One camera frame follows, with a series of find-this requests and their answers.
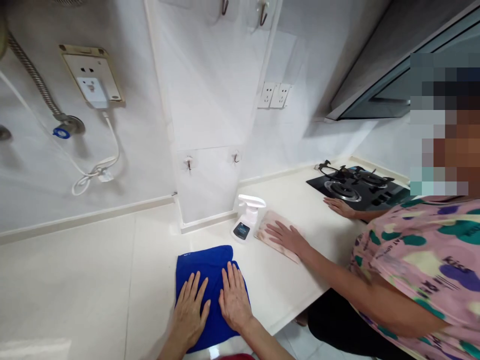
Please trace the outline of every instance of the black glass cooktop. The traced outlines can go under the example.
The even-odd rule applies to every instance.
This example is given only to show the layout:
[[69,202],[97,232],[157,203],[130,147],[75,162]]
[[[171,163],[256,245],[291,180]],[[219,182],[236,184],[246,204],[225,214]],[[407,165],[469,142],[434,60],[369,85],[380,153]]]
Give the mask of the black glass cooktop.
[[410,189],[397,185],[391,177],[382,177],[361,166],[339,169],[330,167],[326,160],[318,166],[323,176],[307,181],[329,198],[345,201],[352,209],[359,211],[387,210],[411,200]]

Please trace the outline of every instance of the metal hose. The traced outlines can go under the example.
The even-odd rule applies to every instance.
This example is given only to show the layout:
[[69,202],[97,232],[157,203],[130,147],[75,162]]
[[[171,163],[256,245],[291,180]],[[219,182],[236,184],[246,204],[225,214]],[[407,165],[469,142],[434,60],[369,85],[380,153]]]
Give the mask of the metal hose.
[[68,116],[61,112],[57,104],[55,104],[55,101],[52,98],[52,95],[50,94],[47,85],[45,85],[44,80],[42,79],[34,64],[30,61],[29,57],[24,52],[17,40],[15,40],[15,37],[10,31],[8,32],[8,45],[32,78],[38,91],[41,94],[41,97],[43,98],[43,101],[45,101],[45,104],[48,106],[55,119],[60,122],[68,120]]

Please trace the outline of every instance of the white countertop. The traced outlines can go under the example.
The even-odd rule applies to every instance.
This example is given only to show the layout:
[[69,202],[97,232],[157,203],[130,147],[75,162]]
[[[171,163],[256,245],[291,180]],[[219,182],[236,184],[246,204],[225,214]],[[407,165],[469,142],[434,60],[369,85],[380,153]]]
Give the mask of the white countertop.
[[[327,207],[305,182],[318,176],[304,169],[239,193],[264,199],[267,209],[302,229],[315,249],[346,265],[365,225]],[[0,355],[156,359],[175,303],[177,256],[220,245],[233,247],[252,312],[271,334],[329,288],[303,264],[257,239],[234,241],[234,219],[180,234],[177,213],[170,204],[0,246]],[[234,337],[187,359],[244,349]]]

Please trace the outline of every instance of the spray bottle label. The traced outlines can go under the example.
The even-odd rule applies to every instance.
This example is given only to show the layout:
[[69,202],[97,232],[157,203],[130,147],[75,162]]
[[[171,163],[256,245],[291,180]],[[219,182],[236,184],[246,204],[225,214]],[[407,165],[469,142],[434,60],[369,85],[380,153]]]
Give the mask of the spray bottle label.
[[250,228],[242,222],[239,222],[238,225],[233,229],[233,233],[238,238],[245,240],[249,234]]

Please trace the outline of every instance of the white spray bottle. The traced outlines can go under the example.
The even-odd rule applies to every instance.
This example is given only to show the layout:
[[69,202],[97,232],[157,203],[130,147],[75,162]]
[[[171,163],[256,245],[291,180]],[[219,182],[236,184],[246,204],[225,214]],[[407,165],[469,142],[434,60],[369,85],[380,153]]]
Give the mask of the white spray bottle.
[[238,199],[240,200],[240,206],[246,206],[245,214],[238,218],[231,228],[230,234],[240,244],[245,244],[253,236],[259,215],[258,208],[264,208],[267,204],[261,198],[255,196],[238,195]]

